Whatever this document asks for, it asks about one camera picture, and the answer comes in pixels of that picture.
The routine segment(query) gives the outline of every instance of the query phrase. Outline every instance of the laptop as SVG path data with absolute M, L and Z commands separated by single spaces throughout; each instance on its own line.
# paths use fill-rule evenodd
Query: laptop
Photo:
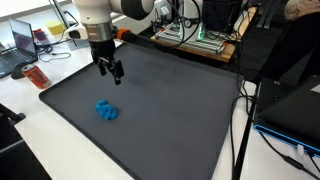
M 31 25 L 16 19 L 9 23 L 16 47 L 0 55 L 0 79 L 11 74 L 17 64 L 38 60 Z
M 269 78 L 263 78 L 257 90 L 259 102 L 257 103 L 255 112 L 261 113 L 264 109 L 272 106 L 293 89 L 293 85 Z
M 257 113 L 254 129 L 320 157 L 320 77 L 310 77 Z

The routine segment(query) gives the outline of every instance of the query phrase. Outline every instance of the wall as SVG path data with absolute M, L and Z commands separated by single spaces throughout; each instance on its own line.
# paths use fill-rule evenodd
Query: wall
M 160 9 L 165 3 L 165 0 L 155 1 L 155 8 Z M 63 10 L 68 10 L 76 19 L 79 19 L 79 13 L 74 4 L 67 4 L 62 6 Z M 48 31 L 44 26 L 44 23 L 48 20 L 58 19 L 52 9 L 44 10 L 41 12 L 33 13 L 27 16 L 17 17 L 16 19 L 26 21 L 32 25 L 32 29 L 42 28 L 44 31 Z M 148 17 L 142 21 L 136 21 L 126 16 L 119 16 L 113 20 L 113 24 L 118 28 L 129 28 L 134 33 L 140 33 L 146 28 L 150 27 L 151 21 L 155 19 L 155 10 L 153 10 Z M 8 21 L 0 23 L 0 42 L 12 42 L 13 37 Z
M 0 22 L 8 17 L 17 18 L 50 9 L 52 0 L 8 0 L 0 8 Z M 57 0 L 60 4 L 71 3 L 71 0 Z

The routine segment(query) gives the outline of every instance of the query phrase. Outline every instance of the red object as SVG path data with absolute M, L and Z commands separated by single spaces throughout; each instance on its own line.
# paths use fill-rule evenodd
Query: red object
M 51 81 L 36 65 L 26 65 L 22 67 L 21 71 L 39 89 L 45 89 L 51 85 Z

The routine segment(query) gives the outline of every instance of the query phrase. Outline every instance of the computer monitor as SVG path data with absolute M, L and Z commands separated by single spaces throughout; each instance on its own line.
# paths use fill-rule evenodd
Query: computer monitor
M 31 25 L 16 19 L 9 19 L 16 48 L 32 56 L 37 56 Z
M 232 34 L 243 0 L 203 0 L 202 21 L 205 29 Z

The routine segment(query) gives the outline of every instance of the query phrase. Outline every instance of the blue object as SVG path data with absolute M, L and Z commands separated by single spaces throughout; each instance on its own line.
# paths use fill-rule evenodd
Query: blue object
M 278 132 L 273 131 L 273 130 L 271 130 L 271 129 L 269 129 L 269 128 L 263 127 L 263 126 L 261 126 L 261 125 L 254 125 L 253 128 L 254 128 L 256 131 L 260 132 L 260 133 L 263 133 L 263 134 L 265 134 L 265 135 L 268 135 L 268 136 L 270 136 L 270 137 L 273 137 L 273 138 L 275 138 L 275 139 L 277 139 L 277 140 L 279 140 L 279 141 L 281 141 L 281 142 L 284 142 L 284 143 L 286 143 L 286 144 L 288 144 L 288 145 L 290 145 L 290 146 L 293 146 L 293 147 L 295 147 L 295 148 L 297 148 L 298 144 L 300 144 L 300 145 L 303 146 L 303 148 L 304 148 L 307 152 L 310 152 L 310 153 L 312 153 L 312 154 L 315 154 L 317 157 L 320 156 L 320 149 L 317 149 L 317 148 L 315 148 L 315 147 L 313 147 L 313 146 L 307 145 L 307 144 L 305 144 L 305 143 L 303 143 L 303 142 L 301 142 L 301 141 L 295 140 L 295 139 L 290 138 L 290 137 L 288 137 L 288 136 L 286 136 L 286 135 L 284 135 L 284 134 L 278 133 Z
M 99 112 L 100 116 L 105 120 L 115 119 L 117 117 L 117 110 L 104 99 L 99 100 L 96 104 L 96 111 Z

